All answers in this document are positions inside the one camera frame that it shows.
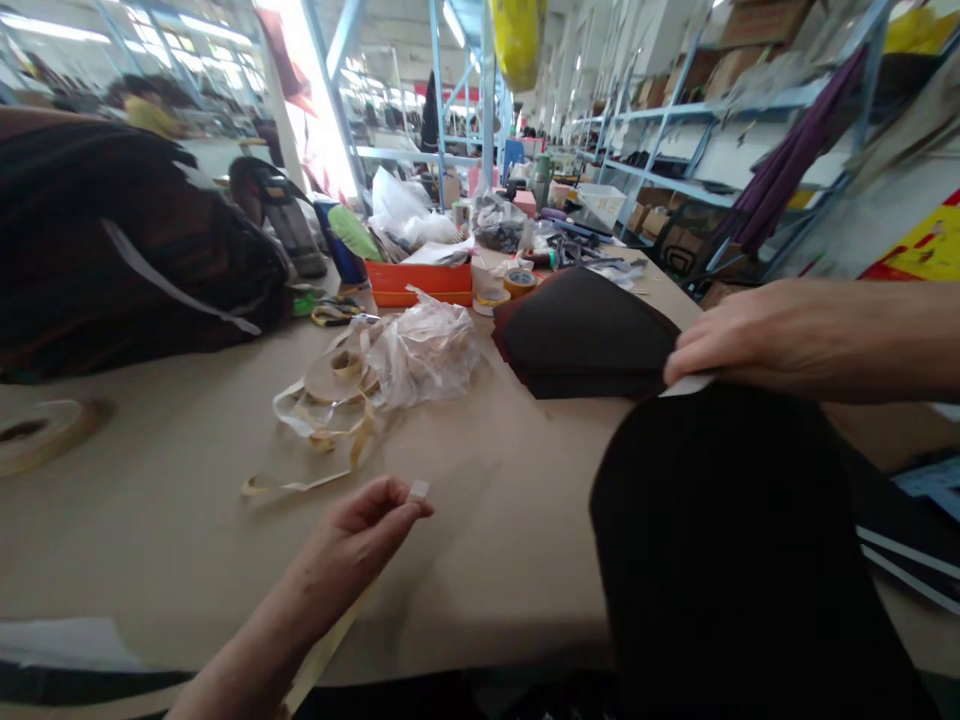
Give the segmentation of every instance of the yellow shirt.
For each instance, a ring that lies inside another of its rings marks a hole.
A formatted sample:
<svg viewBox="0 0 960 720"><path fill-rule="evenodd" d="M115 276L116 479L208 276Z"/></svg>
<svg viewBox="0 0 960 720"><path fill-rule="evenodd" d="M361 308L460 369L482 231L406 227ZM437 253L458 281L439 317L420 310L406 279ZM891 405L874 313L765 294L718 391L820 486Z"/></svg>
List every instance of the yellow shirt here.
<svg viewBox="0 0 960 720"><path fill-rule="evenodd" d="M143 98L131 95L124 109L127 111L127 124L141 130L149 130L167 140L176 140L180 134L180 124L162 109Z"/></svg>

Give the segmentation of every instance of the backpack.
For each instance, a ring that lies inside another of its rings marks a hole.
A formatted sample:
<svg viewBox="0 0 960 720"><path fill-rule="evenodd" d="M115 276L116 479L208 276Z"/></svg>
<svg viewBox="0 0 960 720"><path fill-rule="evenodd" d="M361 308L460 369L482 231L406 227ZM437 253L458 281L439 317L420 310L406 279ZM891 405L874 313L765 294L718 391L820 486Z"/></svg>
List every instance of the backpack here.
<svg viewBox="0 0 960 720"><path fill-rule="evenodd" d="M0 167L0 380L212 352L290 316L282 251L176 143L3 107Z"/></svg>

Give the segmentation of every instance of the yellow bag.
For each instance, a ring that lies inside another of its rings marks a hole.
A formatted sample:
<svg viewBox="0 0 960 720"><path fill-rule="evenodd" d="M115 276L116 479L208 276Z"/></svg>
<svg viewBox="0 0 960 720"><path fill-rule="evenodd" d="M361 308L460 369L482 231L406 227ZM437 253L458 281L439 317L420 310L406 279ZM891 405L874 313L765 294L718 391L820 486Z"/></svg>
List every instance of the yellow bag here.
<svg viewBox="0 0 960 720"><path fill-rule="evenodd" d="M540 72L540 47L547 0L490 0L494 45L503 79L513 92L533 90Z"/></svg>
<svg viewBox="0 0 960 720"><path fill-rule="evenodd" d="M937 55L956 27L958 15L952 12L937 18L937 13L926 6L905 12L887 28L883 52Z"/></svg>

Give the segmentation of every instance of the work table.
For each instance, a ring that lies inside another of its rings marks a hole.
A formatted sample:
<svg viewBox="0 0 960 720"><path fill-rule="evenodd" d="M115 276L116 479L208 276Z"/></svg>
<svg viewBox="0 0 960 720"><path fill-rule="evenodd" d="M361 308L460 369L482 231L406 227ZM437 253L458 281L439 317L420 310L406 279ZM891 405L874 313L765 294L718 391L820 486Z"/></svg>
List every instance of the work table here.
<svg viewBox="0 0 960 720"><path fill-rule="evenodd" d="M486 259L495 264L493 254ZM652 266L637 287L681 328L700 312ZM492 321L473 317L483 360L470 393L406 411L355 477L304 494L251 500L239 491L260 472L288 482L323 473L324 458L277 421L271 401L336 329L300 320L218 353L0 387L0 407L14 412L62 397L114 407L65 456L0 480L0 619L112 618L143 666L196 670L280 577L325 508L390 473L429 481L437 514L377 581L323 684L604 645L587 502L631 405L535 400L497 353ZM957 619L931 618L890 593L915 661L960 676L960 643L948 640L960 638Z"/></svg>

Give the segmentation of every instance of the fluorescent light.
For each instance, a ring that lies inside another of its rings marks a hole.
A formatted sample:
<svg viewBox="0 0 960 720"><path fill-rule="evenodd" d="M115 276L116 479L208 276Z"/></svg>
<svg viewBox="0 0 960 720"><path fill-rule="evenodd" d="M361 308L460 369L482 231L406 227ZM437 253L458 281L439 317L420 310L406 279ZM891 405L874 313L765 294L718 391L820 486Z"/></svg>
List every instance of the fluorescent light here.
<svg viewBox="0 0 960 720"><path fill-rule="evenodd" d="M9 25L17 30L26 30L40 35L50 35L51 37L66 38L67 40L90 40L92 42L109 43L110 38L100 33L90 30L81 30L80 28L70 27L69 25L58 25L57 23L48 23L44 20L34 20L25 18L22 15L0 16L5 25Z"/></svg>
<svg viewBox="0 0 960 720"><path fill-rule="evenodd" d="M226 40L235 42L238 45L253 45L253 43L250 42L250 38L248 38L246 35L235 33L233 30L227 30L225 27L220 27L219 25L214 25L213 23L197 20L197 18L190 17L189 15L181 15L180 22L182 22L188 28L192 28L193 30L206 33L207 35L222 37Z"/></svg>
<svg viewBox="0 0 960 720"><path fill-rule="evenodd" d="M450 32L453 33L453 36L457 39L457 44L460 47L463 47L467 44L466 38L463 36L463 28L460 27L460 23L457 21L457 16L453 12L453 8L450 7L450 3L444 0L443 3L443 17L447 21L447 25L450 26Z"/></svg>

